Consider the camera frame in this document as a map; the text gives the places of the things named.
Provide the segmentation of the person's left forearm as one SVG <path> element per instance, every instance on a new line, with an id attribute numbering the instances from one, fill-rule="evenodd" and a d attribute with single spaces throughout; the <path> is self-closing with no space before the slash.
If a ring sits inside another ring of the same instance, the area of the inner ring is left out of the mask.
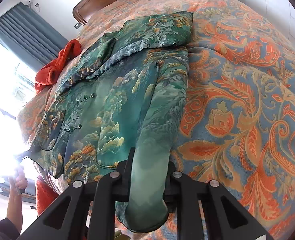
<path id="1" fill-rule="evenodd" d="M 6 217 L 21 233 L 23 226 L 22 196 L 17 193 L 16 189 L 10 190 Z"/>

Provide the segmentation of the person's left hand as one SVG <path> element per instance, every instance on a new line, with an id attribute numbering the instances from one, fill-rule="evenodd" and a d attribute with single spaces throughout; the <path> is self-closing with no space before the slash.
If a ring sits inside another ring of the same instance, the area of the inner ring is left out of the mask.
<path id="1" fill-rule="evenodd" d="M 24 168 L 18 167 L 13 174 L 8 176 L 10 189 L 12 189 L 17 195 L 21 195 L 28 187 L 28 180 L 25 177 Z"/>

